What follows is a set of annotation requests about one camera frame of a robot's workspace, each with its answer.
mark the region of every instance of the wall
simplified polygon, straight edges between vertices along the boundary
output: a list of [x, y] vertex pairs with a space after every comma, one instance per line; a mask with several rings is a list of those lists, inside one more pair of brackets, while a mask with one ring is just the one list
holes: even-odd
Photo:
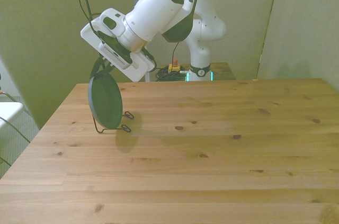
[[[237, 79], [256, 78], [273, 0], [213, 0], [219, 17], [226, 23], [224, 39], [205, 42], [211, 50], [212, 62], [228, 62]], [[157, 34], [148, 50], [159, 65], [172, 61], [175, 43], [167, 43]], [[190, 63], [185, 42], [179, 44], [175, 57]]]
[[1, 90], [5, 91], [6, 93], [9, 93], [11, 96], [20, 96], [19, 91], [15, 87], [9, 73], [7, 72], [5, 65], [2, 63], [0, 59], [0, 74], [1, 74], [1, 80], [0, 80], [0, 87]]
[[[89, 0], [92, 12], [133, 0]], [[0, 56], [39, 127], [77, 83], [88, 83], [98, 54], [79, 35], [78, 0], [0, 0]], [[118, 81], [126, 77], [117, 73]]]
[[274, 0], [259, 79], [323, 78], [339, 90], [339, 0]]

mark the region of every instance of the green plate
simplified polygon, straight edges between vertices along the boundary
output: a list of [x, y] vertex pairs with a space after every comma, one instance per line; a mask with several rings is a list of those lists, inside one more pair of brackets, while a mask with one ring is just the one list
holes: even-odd
[[98, 74], [91, 78], [88, 100], [94, 119], [104, 128], [116, 129], [122, 119], [120, 89], [110, 74]]

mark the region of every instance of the wire plate stand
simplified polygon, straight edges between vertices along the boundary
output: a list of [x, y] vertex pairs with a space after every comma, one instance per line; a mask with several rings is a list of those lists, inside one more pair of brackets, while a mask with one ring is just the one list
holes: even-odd
[[[134, 119], [134, 115], [132, 115], [129, 111], [126, 111], [123, 115], [122, 115], [123, 117], [127, 117], [127, 118], [129, 118], [129, 119]], [[132, 130], [126, 125], [126, 124], [122, 124], [121, 125], [121, 128], [116, 128], [116, 129], [103, 129], [102, 131], [99, 131], [98, 129], [97, 129], [97, 126], [96, 126], [96, 121], [95, 121], [95, 119], [94, 119], [94, 117], [93, 117], [93, 121], [94, 121], [94, 125], [95, 125], [95, 130], [96, 130], [96, 132], [97, 133], [103, 133], [105, 130], [123, 130], [123, 131], [125, 131], [125, 132], [128, 132], [128, 133], [130, 133]]]

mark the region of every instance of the black band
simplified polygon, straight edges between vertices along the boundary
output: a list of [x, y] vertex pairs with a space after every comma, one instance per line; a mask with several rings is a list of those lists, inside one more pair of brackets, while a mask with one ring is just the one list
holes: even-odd
[[204, 68], [197, 68], [191, 65], [190, 70], [191, 72], [194, 72], [198, 77], [204, 77], [206, 73], [211, 70], [211, 65]]

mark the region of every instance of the wood grain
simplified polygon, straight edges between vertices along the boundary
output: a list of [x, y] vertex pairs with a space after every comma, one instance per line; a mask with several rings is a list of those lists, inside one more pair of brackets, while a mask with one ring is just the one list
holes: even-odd
[[0, 180], [0, 223], [339, 223], [339, 93], [321, 79], [77, 85]]

